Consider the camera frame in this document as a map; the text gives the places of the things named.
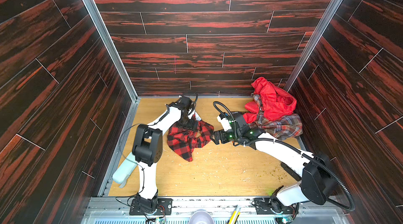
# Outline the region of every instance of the wood plank wall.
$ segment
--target wood plank wall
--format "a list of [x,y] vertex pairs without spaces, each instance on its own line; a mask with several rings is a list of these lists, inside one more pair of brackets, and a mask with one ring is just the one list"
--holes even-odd
[[95,0],[139,96],[283,87],[330,0]]
[[402,0],[344,0],[290,91],[305,144],[352,190],[355,224],[403,222],[402,30]]
[[81,0],[0,0],[0,223],[80,223],[130,104]]

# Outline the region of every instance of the plaid fabric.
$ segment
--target plaid fabric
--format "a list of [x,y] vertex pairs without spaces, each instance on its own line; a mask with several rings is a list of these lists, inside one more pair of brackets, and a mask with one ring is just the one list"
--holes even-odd
[[259,106],[259,112],[254,122],[249,123],[250,128],[261,128],[278,140],[302,134],[302,121],[298,114],[285,115],[276,121],[270,121],[263,115],[263,105],[260,95],[252,94],[253,99]]
[[202,148],[208,144],[210,135],[214,134],[214,127],[202,120],[198,121],[198,130],[200,136],[196,137],[197,132],[188,129],[179,128],[178,122],[174,123],[169,128],[168,133],[168,146],[176,154],[181,156],[186,161],[193,161],[192,152],[195,148]]

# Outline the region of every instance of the dark wood panel wall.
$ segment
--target dark wood panel wall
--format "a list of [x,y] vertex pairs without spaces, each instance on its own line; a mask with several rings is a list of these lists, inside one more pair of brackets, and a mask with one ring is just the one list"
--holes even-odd
[[330,0],[95,2],[139,96],[218,96],[283,87]]
[[305,144],[352,191],[355,224],[403,222],[402,29],[402,0],[343,0],[290,90]]
[[130,104],[81,0],[0,0],[0,223],[79,223]]

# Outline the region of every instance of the clothing pile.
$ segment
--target clothing pile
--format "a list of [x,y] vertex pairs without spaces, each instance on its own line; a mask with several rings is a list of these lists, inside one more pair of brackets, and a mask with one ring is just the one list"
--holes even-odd
[[250,113],[243,115],[250,128],[259,127],[279,140],[302,134],[300,116],[293,113],[297,101],[292,95],[263,77],[252,86],[254,101],[245,105]]
[[192,119],[198,122],[197,131],[182,128],[179,123],[176,122],[169,128],[168,133],[168,146],[176,154],[189,162],[193,161],[192,152],[194,149],[202,148],[208,144],[208,142],[211,141],[210,136],[214,134],[214,127],[202,121],[196,112],[192,116]]

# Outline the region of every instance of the wooden tabletop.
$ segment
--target wooden tabletop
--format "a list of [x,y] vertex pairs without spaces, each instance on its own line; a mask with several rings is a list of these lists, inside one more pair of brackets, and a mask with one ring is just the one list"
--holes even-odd
[[[148,124],[166,110],[177,98],[143,98],[137,109],[133,124]],[[203,121],[221,130],[217,121],[218,111],[213,107],[214,101],[220,101],[231,111],[245,111],[244,105],[252,98],[199,98],[196,111]],[[136,126],[128,136],[124,155],[127,156],[132,147]],[[215,145],[208,143],[195,149],[193,161],[188,162],[174,153],[166,142],[164,135],[164,152],[157,165],[157,187],[159,196],[254,196],[270,195],[279,186],[295,183],[280,166],[276,158],[254,150],[250,147],[237,146],[231,143]],[[300,148],[295,138],[285,142]],[[109,196],[128,196],[139,189],[139,171],[134,170],[124,188],[113,182]]]

